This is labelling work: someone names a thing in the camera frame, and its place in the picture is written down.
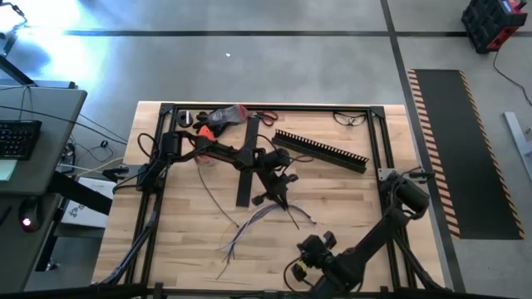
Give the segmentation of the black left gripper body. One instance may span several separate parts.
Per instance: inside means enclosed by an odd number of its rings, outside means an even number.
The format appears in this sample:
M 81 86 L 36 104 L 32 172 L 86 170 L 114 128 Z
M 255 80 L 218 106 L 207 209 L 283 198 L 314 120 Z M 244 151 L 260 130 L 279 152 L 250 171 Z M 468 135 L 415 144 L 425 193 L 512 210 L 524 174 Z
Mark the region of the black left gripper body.
M 289 177 L 286 174 L 277 175 L 274 170 L 261 170 L 259 179 L 264 187 L 266 196 L 285 196 Z

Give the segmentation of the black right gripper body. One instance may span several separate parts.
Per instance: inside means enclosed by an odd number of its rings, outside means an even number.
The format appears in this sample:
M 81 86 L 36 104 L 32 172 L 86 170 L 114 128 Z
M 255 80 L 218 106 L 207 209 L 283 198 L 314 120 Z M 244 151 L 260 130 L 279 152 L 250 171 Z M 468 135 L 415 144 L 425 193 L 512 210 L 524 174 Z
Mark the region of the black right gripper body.
M 302 243 L 298 244 L 300 251 L 300 259 L 307 267 L 315 267 L 321 269 L 331 258 L 331 249 L 325 246 L 324 237 L 320 238 L 318 235 L 309 235 Z

